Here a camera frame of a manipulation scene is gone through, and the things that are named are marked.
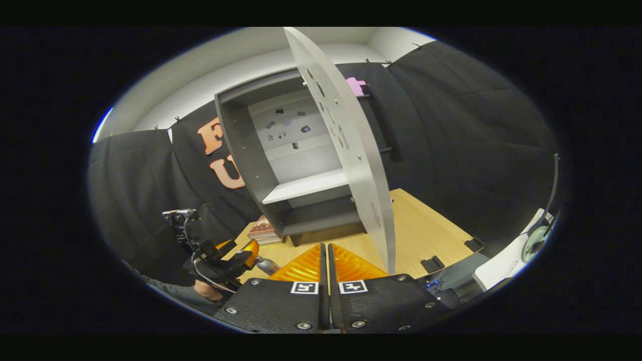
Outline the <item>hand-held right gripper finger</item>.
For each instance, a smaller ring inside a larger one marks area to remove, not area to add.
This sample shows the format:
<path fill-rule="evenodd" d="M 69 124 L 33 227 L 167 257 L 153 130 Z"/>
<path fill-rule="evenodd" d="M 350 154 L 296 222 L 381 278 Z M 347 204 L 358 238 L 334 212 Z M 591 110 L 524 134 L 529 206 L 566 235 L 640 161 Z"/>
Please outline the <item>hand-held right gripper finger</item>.
<path fill-rule="evenodd" d="M 354 253 L 329 244 L 331 324 L 348 334 L 419 333 L 454 314 L 408 274 L 388 276 Z"/>
<path fill-rule="evenodd" d="M 214 320 L 246 333 L 319 333 L 330 326 L 324 244 L 308 249 L 268 279 L 248 279 Z"/>

